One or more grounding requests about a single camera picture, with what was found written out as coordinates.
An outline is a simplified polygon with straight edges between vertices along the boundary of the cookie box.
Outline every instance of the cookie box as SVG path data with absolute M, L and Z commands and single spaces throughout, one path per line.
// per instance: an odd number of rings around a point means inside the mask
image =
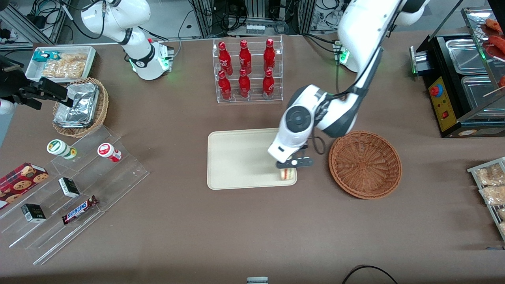
M 24 163 L 0 178 L 0 210 L 21 197 L 49 175 L 44 168 Z

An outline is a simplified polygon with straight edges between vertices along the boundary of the wicker basket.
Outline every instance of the wicker basket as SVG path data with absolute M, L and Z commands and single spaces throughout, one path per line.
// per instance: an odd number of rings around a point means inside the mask
M 100 93 L 98 94 L 98 104 L 96 106 L 96 112 L 95 112 L 95 120 L 93 124 L 88 128 L 63 128 L 57 126 L 53 122 L 53 127 L 56 129 L 56 131 L 58 131 L 59 134 L 65 136 L 71 136 L 74 138 L 81 138 L 87 133 L 91 132 L 95 127 L 100 126 L 104 123 L 105 117 L 107 116 L 107 108 L 109 107 L 109 95 L 107 94 L 107 90 L 104 88 L 104 85 L 100 83 L 100 81 L 94 78 L 86 78 L 72 82 L 72 84 L 85 84 L 85 83 L 93 83 L 100 88 Z M 58 110 L 59 105 L 60 103 L 56 103 L 55 106 L 53 107 L 53 115 L 56 115 L 56 110 Z
M 338 138 L 328 157 L 331 175 L 346 192 L 362 199 L 382 198 L 396 189 L 401 161 L 384 138 L 352 131 Z

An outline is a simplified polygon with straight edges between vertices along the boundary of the yellow control panel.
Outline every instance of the yellow control panel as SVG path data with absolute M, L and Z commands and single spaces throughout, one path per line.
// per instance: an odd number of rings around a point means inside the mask
M 431 102 L 437 115 L 438 125 L 442 131 L 446 131 L 456 124 L 456 115 L 450 104 L 449 96 L 445 91 L 442 77 L 438 78 L 429 88 Z

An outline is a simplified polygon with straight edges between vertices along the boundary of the clear acrylic shelf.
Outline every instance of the clear acrylic shelf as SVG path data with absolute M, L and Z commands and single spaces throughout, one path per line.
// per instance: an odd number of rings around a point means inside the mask
M 104 142 L 121 151 L 119 162 L 113 163 L 97 155 L 96 149 Z M 72 146 L 77 149 L 74 159 L 53 159 L 45 166 L 50 174 L 45 183 L 18 198 L 0 216 L 2 240 L 11 248 L 26 249 L 33 264 L 46 262 L 149 175 L 123 147 L 119 137 L 105 126 L 98 127 Z M 78 198 L 63 194 L 58 183 L 63 176 L 75 181 L 81 193 Z M 63 225 L 61 217 L 93 195 L 99 203 Z M 39 204 L 47 220 L 27 222 L 20 208 L 25 203 Z
M 263 69 L 263 52 L 265 51 L 267 39 L 271 38 L 274 40 L 275 49 L 275 67 L 273 69 L 272 77 L 275 80 L 274 84 L 274 94 L 271 99 L 266 100 L 263 98 L 263 78 L 265 77 L 265 71 Z M 249 79 L 251 81 L 251 94 L 248 99 L 244 99 L 240 95 L 240 89 L 238 85 L 240 62 L 238 55 L 240 53 L 240 41 L 242 39 L 247 40 L 247 46 L 251 52 L 252 60 L 252 73 L 249 74 Z M 218 72 L 221 70 L 219 65 L 219 49 L 218 43 L 224 41 L 226 43 L 226 49 L 231 56 L 231 66 L 233 67 L 233 74 L 227 76 L 231 84 L 231 100 L 225 101 L 221 97 L 219 91 L 219 77 Z M 271 101 L 282 101 L 284 98 L 283 89 L 283 42 L 282 36 L 270 36 L 270 37 L 242 37 L 242 38 L 220 38 L 214 39 L 213 49 L 212 49 L 212 59 L 214 63 L 214 80 L 216 82 L 216 96 L 218 103 L 239 103 L 239 102 L 271 102 Z

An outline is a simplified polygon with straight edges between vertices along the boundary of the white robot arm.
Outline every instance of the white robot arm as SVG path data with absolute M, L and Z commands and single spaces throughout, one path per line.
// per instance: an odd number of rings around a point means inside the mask
M 417 12 L 398 14 L 397 11 L 410 1 L 418 3 Z M 294 93 L 281 118 L 279 132 L 268 149 L 268 153 L 279 162 L 278 167 L 282 164 L 285 167 L 296 165 L 296 162 L 288 159 L 306 144 L 314 126 L 330 137 L 341 137 L 351 130 L 379 65 L 382 54 L 380 45 L 389 25 L 396 16 L 399 19 L 402 13 L 404 22 L 416 22 L 422 15 L 419 11 L 424 10 L 428 2 L 354 0 L 349 4 L 340 21 L 338 37 L 353 55 L 349 60 L 358 68 L 356 81 L 340 96 L 314 85 L 302 87 Z M 343 95 L 347 96 L 344 101 L 338 99 Z
M 167 47 L 150 42 L 137 27 L 150 17 L 145 0 L 101 0 L 81 12 L 82 22 L 91 32 L 122 45 L 133 70 L 144 80 L 156 79 L 171 69 Z

